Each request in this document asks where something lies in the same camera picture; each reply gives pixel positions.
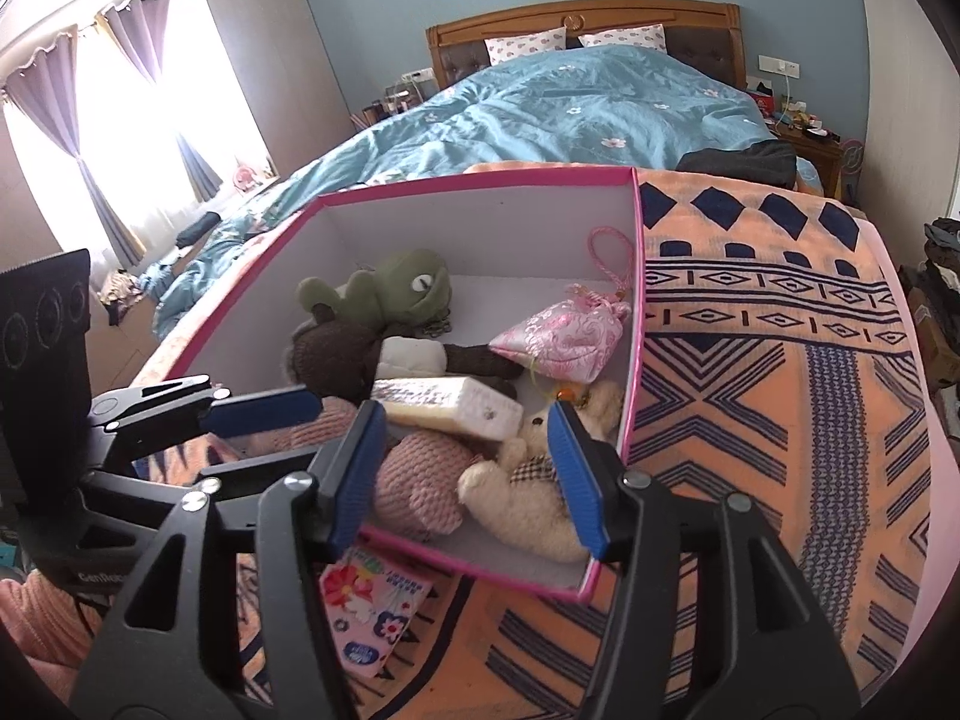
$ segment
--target wall outlet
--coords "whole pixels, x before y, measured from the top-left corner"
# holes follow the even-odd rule
[[[411,70],[409,73],[404,73],[400,76],[401,81],[406,81],[410,83],[421,83],[421,81],[432,81],[435,79],[433,74],[433,68],[424,68],[422,70]]]
[[[776,73],[778,76],[790,76],[791,79],[800,77],[800,65],[797,62],[787,62],[785,59],[776,59],[774,56],[760,55],[757,64],[765,73]]]

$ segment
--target pillow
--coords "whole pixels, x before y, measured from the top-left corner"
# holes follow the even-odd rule
[[[490,38],[485,40],[490,66],[508,62],[518,56],[529,56],[540,52],[561,52],[566,49],[566,27],[535,32],[532,35],[514,35],[509,38]]]
[[[586,49],[593,46],[640,46],[666,53],[664,25],[628,26],[626,29],[608,29],[594,35],[581,35],[580,44]]]

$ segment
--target bedside table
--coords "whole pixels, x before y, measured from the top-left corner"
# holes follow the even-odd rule
[[[797,156],[813,162],[820,174],[820,183],[824,185],[824,194],[827,197],[840,199],[840,166],[843,164],[843,149],[836,141],[817,141],[808,138],[803,130],[788,128],[781,124],[777,129],[770,131],[781,141],[793,143]]]

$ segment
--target wooden headboard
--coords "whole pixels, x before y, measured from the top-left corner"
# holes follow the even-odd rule
[[[566,26],[568,48],[582,34],[662,23],[669,55],[737,89],[747,85],[740,8],[695,0],[568,0],[525,5],[426,30],[440,89],[490,66],[486,38]]]

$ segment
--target pink plush toy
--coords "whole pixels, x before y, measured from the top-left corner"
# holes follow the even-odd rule
[[[444,433],[417,430],[390,451],[376,475],[373,509],[392,531],[426,541],[463,522],[457,480],[483,460]]]
[[[234,446],[247,457],[258,457],[319,445],[344,435],[356,413],[349,401],[325,397],[314,421],[260,433]],[[373,509],[387,528],[403,536],[425,541],[453,533],[463,521],[457,480],[480,460],[444,433],[417,430],[387,453],[376,475]]]

